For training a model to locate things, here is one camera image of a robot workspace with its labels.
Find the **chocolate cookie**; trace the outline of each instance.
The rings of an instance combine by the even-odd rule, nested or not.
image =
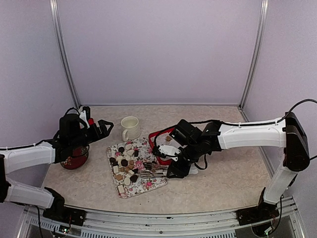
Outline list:
[[[127,160],[125,160],[125,159],[121,160],[122,166],[126,167],[126,166],[128,166],[128,164],[129,164],[129,162]]]
[[[110,161],[111,164],[113,164],[116,160],[115,160],[114,157],[111,157],[111,158],[109,159],[109,161]]]
[[[130,177],[131,182],[136,182],[138,180],[138,176],[137,175],[133,175]]]
[[[123,152],[124,152],[124,147],[120,147],[120,148],[118,149],[118,151],[119,151],[120,153],[123,153]]]

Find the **metal frame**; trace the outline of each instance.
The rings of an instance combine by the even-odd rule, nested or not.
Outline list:
[[[246,85],[244,87],[243,95],[240,101],[239,106],[243,109],[245,107],[251,85],[254,79],[254,74],[256,71],[257,67],[257,62],[258,58],[260,55],[260,49],[261,49],[261,44],[262,44],[262,38],[264,34],[264,27],[265,27],[265,22],[266,22],[266,15],[267,15],[267,6],[268,6],[268,0],[262,0],[262,6],[261,6],[261,12],[260,12],[260,20],[259,20],[259,25],[258,25],[258,32],[257,32],[257,37],[256,37],[256,44],[254,47],[253,55],[252,55],[252,61],[248,73],[248,79],[246,82]]]
[[[67,60],[67,55],[66,55],[66,51],[65,51],[65,46],[64,46],[64,42],[63,42],[63,35],[62,35],[61,25],[60,25],[60,20],[59,20],[57,0],[50,0],[50,5],[51,5],[51,12],[52,12],[54,29],[55,29],[55,33],[56,33],[56,37],[57,37],[59,53],[60,53],[60,57],[61,57],[61,61],[63,64],[64,71],[65,71],[67,84],[69,87],[71,97],[73,99],[74,106],[77,109],[79,109],[81,104],[80,104],[80,101],[79,101],[79,98],[78,98],[78,95],[76,92],[73,78],[72,78],[71,73],[70,73],[69,63]]]
[[[303,224],[292,197],[283,199],[282,217],[289,216],[293,221],[296,238],[305,238]],[[239,226],[235,209],[218,212],[191,214],[131,214],[85,209],[87,216],[84,226],[72,226],[73,234],[68,237],[79,238],[224,238],[235,237],[237,229],[250,227]],[[37,209],[26,207],[22,215],[22,228],[18,238],[25,238],[30,225],[38,225]],[[42,229],[58,230],[60,222],[41,217]]]

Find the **mug handle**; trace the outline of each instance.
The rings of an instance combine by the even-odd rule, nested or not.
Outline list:
[[[124,141],[124,142],[126,142],[126,141],[128,141],[128,137],[127,137],[127,132],[128,132],[128,130],[124,130],[123,131],[123,133],[122,133],[122,140]]]

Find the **white bracket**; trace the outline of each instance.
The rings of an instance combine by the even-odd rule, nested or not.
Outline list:
[[[165,154],[166,156],[174,156],[174,155],[178,155],[180,153],[180,150],[177,149],[174,146],[170,146],[170,145],[161,145],[158,149],[162,154]],[[177,157],[171,157],[172,160],[177,161],[178,158]]]

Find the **white cookie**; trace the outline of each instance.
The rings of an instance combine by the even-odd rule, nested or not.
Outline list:
[[[117,158],[115,158],[115,160],[117,160],[119,162],[119,160],[122,160],[123,159],[123,156],[122,155],[119,155],[117,156]]]
[[[127,154],[128,154],[129,156],[132,156],[133,153],[134,153],[134,150],[128,150],[128,152],[127,152]]]
[[[128,177],[126,177],[125,179],[124,179],[124,184],[125,185],[127,185],[127,186],[129,186],[130,185],[130,178],[128,178]]]
[[[126,150],[130,150],[132,148],[132,144],[127,144],[126,146],[125,146],[125,149]]]

